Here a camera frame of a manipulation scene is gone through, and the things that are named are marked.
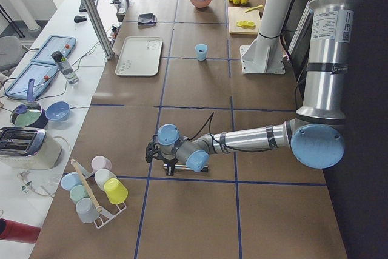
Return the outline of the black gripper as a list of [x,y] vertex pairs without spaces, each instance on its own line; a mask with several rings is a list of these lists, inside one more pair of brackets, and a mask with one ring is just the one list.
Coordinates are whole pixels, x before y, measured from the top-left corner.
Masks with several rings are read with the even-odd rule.
[[175,164],[178,162],[176,158],[166,158],[162,155],[159,142],[155,137],[152,137],[151,141],[145,148],[145,160],[147,163],[151,163],[153,159],[161,160],[166,164],[166,175],[173,176],[175,172]]

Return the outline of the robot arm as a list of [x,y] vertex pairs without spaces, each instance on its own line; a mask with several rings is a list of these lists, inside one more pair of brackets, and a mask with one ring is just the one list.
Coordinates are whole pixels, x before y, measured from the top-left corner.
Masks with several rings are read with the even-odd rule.
[[312,16],[304,101],[292,120],[219,134],[188,138],[173,124],[161,126],[145,149],[145,159],[162,160],[168,174],[176,163],[200,172],[211,154],[263,152],[291,148],[302,164],[324,169],[339,162],[345,149],[341,129],[345,115],[341,95],[348,71],[353,16],[362,0],[308,0],[305,15]]

